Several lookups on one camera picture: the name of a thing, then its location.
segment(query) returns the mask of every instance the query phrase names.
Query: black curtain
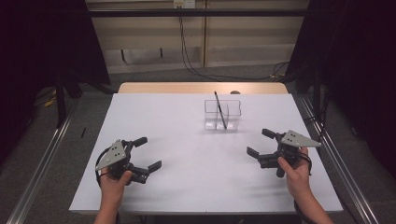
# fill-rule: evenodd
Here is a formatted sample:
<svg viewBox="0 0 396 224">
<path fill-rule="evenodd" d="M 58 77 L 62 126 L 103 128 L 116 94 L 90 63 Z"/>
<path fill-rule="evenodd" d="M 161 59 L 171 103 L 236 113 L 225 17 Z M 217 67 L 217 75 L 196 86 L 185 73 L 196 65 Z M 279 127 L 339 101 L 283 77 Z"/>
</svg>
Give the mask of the black curtain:
<svg viewBox="0 0 396 224">
<path fill-rule="evenodd" d="M 311 0 L 309 8 L 324 6 L 334 13 L 305 18 L 287 76 L 304 92 L 319 70 L 331 97 L 396 177 L 396 6 L 390 0 Z"/>
<path fill-rule="evenodd" d="M 32 118 L 36 94 L 54 86 L 57 75 L 109 83 L 92 20 L 76 11 L 88 11 L 84 0 L 0 3 L 0 162 Z"/>
</svg>

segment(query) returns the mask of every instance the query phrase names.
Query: electrical wire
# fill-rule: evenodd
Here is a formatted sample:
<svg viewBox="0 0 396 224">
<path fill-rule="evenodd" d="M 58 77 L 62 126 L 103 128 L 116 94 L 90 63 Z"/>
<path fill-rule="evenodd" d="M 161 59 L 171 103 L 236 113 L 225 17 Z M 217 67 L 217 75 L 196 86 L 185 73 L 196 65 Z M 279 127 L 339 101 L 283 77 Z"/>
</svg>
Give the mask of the electrical wire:
<svg viewBox="0 0 396 224">
<path fill-rule="evenodd" d="M 187 47 L 186 47 L 186 40 L 184 38 L 184 26 L 183 26 L 183 18 L 179 17 L 179 25 L 180 25 L 180 38 L 181 38 L 181 54 L 182 54 L 182 58 L 183 58 L 183 63 L 184 66 L 186 67 L 186 69 L 199 77 L 206 77 L 209 78 L 211 80 L 217 81 L 217 82 L 221 82 L 218 79 L 215 79 L 214 77 L 226 77 L 226 78 L 234 78 L 234 79 L 242 79 L 242 80 L 252 80 L 252 81 L 258 81 L 258 80 L 265 80 L 267 78 L 271 78 L 271 77 L 275 77 L 276 73 L 287 63 L 289 62 L 283 62 L 283 63 L 277 63 L 274 65 L 274 73 L 272 75 L 269 76 L 265 76 L 265 77 L 230 77 L 230 76 L 223 76 L 223 75 L 203 75 L 200 74 L 198 71 L 196 71 L 194 69 L 194 67 L 191 65 L 190 62 L 190 58 L 189 58 L 189 54 L 187 52 Z"/>
<path fill-rule="evenodd" d="M 110 147 L 106 148 L 98 157 L 98 159 L 96 160 L 96 164 L 95 167 L 99 164 L 99 161 L 102 159 L 102 157 L 110 150 Z M 98 182 L 98 185 L 100 187 L 100 175 L 99 175 L 99 171 L 97 171 L 95 169 L 95 175 L 96 175 L 96 181 Z"/>
<path fill-rule="evenodd" d="M 309 175 L 311 175 L 311 169 L 312 169 L 312 161 L 311 161 L 311 158 L 309 158 L 308 155 L 306 155 L 306 154 L 304 154 L 304 153 L 302 153 L 302 152 L 298 152 L 298 153 L 297 153 L 297 157 L 298 157 L 299 159 L 301 159 L 301 160 L 304 160 L 304 161 L 307 161 L 307 162 L 308 162 L 308 172 L 309 172 Z"/>
<path fill-rule="evenodd" d="M 319 137 L 318 137 L 318 141 L 320 141 L 320 139 L 323 136 L 323 133 L 325 131 L 325 127 L 326 127 L 326 117 L 327 117 L 327 108 L 329 106 L 329 101 L 330 101 L 330 94 L 329 92 L 326 91 L 324 92 L 324 98 L 323 98 L 323 105 L 322 108 L 320 109 L 320 116 L 321 116 L 321 127 L 320 127 L 320 133 L 319 133 Z"/>
</svg>

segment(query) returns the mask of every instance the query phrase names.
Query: aluminum rail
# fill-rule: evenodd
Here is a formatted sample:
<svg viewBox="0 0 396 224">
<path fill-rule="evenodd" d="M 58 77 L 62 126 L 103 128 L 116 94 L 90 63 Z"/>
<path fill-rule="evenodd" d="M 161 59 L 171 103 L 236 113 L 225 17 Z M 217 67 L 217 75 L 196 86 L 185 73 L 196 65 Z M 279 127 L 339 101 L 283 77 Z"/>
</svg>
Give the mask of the aluminum rail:
<svg viewBox="0 0 396 224">
<path fill-rule="evenodd" d="M 313 106 L 311 102 L 308 100 L 306 96 L 301 97 L 301 101 L 303 103 L 305 111 L 308 113 L 309 117 L 314 116 Z M 320 122 L 314 121 L 314 127 L 318 134 L 320 134 L 322 124 Z M 338 153 L 335 144 L 333 143 L 332 139 L 330 138 L 329 134 L 326 130 L 323 130 L 321 143 L 325 147 L 326 151 L 328 152 L 332 164 L 334 164 L 335 169 L 337 170 L 338 174 L 340 175 L 344 185 L 346 186 L 346 190 L 349 193 L 353 203 L 355 204 L 356 208 L 358 209 L 359 213 L 361 214 L 361 218 L 363 219 L 364 223 L 378 223 L 378 220 L 375 217 L 373 209 L 371 208 L 369 202 L 367 201 L 366 197 L 363 195 L 361 189 L 359 188 L 358 184 L 352 177 L 351 173 L 347 169 L 346 164 L 344 163 L 341 155 Z"/>
<path fill-rule="evenodd" d="M 274 9 L 274 8 L 157 8 L 157 9 L 90 9 L 39 10 L 38 14 L 67 17 L 305 17 L 332 15 L 330 10 Z"/>
<path fill-rule="evenodd" d="M 14 210 L 12 211 L 10 217 L 8 218 L 7 224 L 22 224 L 23 221 L 25 220 L 29 212 L 29 209 L 33 204 L 33 201 L 35 200 L 35 196 L 37 195 L 41 187 L 41 184 L 46 176 L 46 173 L 50 167 L 50 163 L 52 162 L 59 148 L 59 145 L 61 144 L 62 139 L 64 138 L 64 134 L 66 133 L 67 128 L 69 126 L 71 116 L 74 114 L 77 105 L 78 105 L 78 100 L 76 100 L 72 104 L 70 113 L 66 118 L 64 124 L 60 128 L 55 130 L 55 133 L 52 136 L 52 139 L 43 157 L 41 158 L 40 163 L 35 169 L 35 173 L 33 174 L 32 178 L 29 181 L 29 184 L 27 185 L 25 191 L 23 192 L 22 196 L 15 205 Z"/>
</svg>

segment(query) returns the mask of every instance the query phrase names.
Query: clear plastic box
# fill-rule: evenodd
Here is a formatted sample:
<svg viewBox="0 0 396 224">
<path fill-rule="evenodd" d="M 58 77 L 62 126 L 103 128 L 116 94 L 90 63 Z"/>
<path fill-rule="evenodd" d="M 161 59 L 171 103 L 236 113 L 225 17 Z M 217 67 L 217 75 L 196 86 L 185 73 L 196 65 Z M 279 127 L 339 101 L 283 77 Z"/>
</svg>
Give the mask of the clear plastic box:
<svg viewBox="0 0 396 224">
<path fill-rule="evenodd" d="M 216 100 L 205 101 L 205 129 L 237 130 L 240 119 L 240 101 L 220 100 L 219 105 Z"/>
</svg>

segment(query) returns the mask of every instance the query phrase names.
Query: white table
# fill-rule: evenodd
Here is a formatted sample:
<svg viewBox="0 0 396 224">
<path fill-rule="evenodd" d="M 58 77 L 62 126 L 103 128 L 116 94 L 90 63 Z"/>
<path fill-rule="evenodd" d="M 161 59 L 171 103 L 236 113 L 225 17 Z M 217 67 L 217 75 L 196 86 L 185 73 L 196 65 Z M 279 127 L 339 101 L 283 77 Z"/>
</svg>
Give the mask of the white table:
<svg viewBox="0 0 396 224">
<path fill-rule="evenodd" d="M 205 130 L 204 102 L 213 94 L 115 94 L 92 151 L 70 211 L 97 213 L 100 189 L 94 175 L 99 154 L 117 139 L 148 142 L 132 150 L 131 162 L 147 168 L 163 167 L 145 185 L 133 183 L 124 194 L 121 212 L 138 215 L 230 215 L 294 213 L 285 178 L 276 169 L 261 169 L 247 154 L 276 151 L 277 143 L 261 135 L 262 128 L 309 136 L 290 94 L 220 94 L 222 100 L 241 101 L 236 132 Z M 311 188 L 328 212 L 342 211 L 318 153 L 313 161 Z"/>
</svg>

